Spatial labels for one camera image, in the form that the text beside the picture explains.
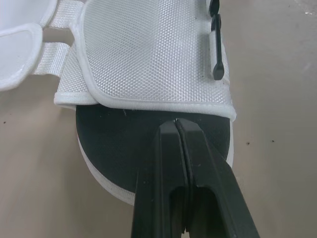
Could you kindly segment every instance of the padded panel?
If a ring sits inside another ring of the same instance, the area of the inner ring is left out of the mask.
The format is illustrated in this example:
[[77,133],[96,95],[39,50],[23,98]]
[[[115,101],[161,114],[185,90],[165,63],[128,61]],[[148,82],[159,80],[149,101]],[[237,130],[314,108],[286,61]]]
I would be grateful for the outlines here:
[[81,146],[93,166],[109,181],[135,192],[137,171],[158,127],[184,118],[197,123],[209,143],[227,158],[230,120],[212,115],[77,106]]

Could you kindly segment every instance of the white strap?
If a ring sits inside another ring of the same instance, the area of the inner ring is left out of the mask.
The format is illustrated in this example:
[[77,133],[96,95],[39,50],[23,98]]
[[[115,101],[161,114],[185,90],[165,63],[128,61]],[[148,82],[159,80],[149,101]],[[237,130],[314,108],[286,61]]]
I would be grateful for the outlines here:
[[77,56],[75,43],[69,50],[64,70],[61,74],[54,103],[65,108],[76,105],[93,105],[98,102],[91,96],[86,86]]
[[51,28],[69,28],[69,24],[75,19],[83,8],[84,3],[78,0],[60,0],[55,15],[49,23]]
[[69,45],[60,42],[43,43],[38,66],[33,74],[53,74],[60,77],[69,48]]

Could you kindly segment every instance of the black plastic bar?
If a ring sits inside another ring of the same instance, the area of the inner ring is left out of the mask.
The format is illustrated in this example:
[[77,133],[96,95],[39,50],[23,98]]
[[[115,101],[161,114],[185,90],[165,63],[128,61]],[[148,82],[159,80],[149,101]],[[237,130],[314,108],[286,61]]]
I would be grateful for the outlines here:
[[221,18],[220,14],[216,14],[212,17],[211,30],[215,31],[216,40],[216,65],[213,68],[213,78],[215,80],[222,80],[224,76],[224,66],[222,63],[222,50],[221,50]]
[[211,17],[217,15],[219,12],[220,3],[219,0],[211,0],[209,4],[209,14]]
[[162,124],[138,173],[132,238],[180,238],[188,183],[183,148],[172,121]]
[[188,154],[194,184],[190,208],[192,222],[186,227],[191,238],[259,238],[231,167],[204,132],[191,121],[176,121],[184,154]]

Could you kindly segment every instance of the white mesh fabric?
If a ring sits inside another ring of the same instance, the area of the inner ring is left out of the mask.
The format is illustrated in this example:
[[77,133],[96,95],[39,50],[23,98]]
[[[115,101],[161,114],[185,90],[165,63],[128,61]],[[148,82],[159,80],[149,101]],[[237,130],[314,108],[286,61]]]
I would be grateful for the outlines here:
[[108,107],[234,119],[228,74],[211,75],[207,15],[201,0],[90,0],[79,60],[92,95]]
[[70,108],[75,105],[93,105],[97,101],[91,96],[76,57],[75,44],[70,48],[60,77],[54,103]]

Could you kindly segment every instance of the white velcro strap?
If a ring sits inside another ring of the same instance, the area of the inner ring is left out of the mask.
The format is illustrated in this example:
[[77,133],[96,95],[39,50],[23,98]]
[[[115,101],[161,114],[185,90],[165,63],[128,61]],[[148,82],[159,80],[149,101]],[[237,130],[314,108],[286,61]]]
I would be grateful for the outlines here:
[[78,0],[61,0],[54,17],[49,23],[51,28],[69,28],[69,24],[75,19],[83,8],[83,2]]
[[53,74],[60,77],[69,48],[69,45],[65,43],[44,43],[38,66],[34,69],[33,74]]

